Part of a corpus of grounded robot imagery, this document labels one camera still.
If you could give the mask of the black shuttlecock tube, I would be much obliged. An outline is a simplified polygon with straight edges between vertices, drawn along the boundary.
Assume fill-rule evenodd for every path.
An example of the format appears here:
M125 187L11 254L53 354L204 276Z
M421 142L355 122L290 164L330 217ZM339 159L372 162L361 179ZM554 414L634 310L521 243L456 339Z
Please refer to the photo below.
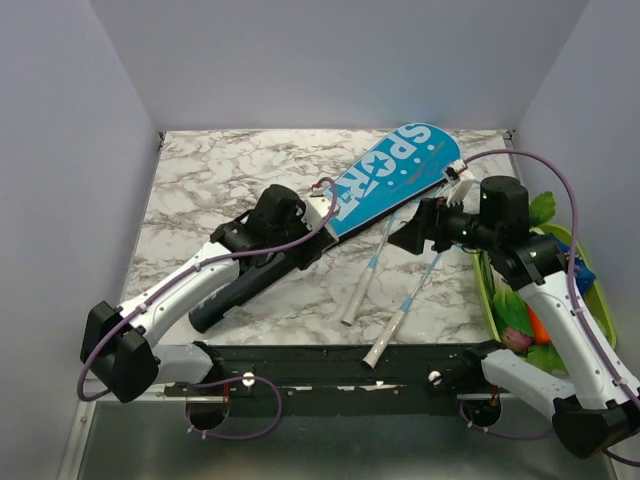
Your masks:
M234 307L244 305L296 268L284 253L249 268L239 278L214 292L191 310L188 320L199 333L219 323Z

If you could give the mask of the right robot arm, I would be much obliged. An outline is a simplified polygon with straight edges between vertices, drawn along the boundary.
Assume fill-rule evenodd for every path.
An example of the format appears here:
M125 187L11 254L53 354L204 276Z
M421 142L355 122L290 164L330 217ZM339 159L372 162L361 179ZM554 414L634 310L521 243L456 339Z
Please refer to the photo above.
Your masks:
M480 183L479 211L443 197L420 201L389 242L419 255L426 241L441 253L459 244L482 250L494 269L544 323L568 371L562 381L496 341L469 349L460 379L469 390L502 387L548 418L562 445L586 459L639 431L639 381L621 365L588 309L573 269L554 238L531 231L529 196L520 182L492 176Z

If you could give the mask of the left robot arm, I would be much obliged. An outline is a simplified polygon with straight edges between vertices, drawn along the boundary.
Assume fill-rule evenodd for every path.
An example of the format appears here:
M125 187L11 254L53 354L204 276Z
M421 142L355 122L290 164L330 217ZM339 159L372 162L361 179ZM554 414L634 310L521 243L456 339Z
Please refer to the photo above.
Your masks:
M127 403L150 386L188 383L214 393L220 368L197 344L163 345L161 339L209 295L243 277L269 256L283 254L298 268L309 266L338 237L337 186L328 177L302 199L282 185L269 186L253 209L220 225L200 249L164 280L117 307L102 301L87 318L81 374L94 374L107 392Z

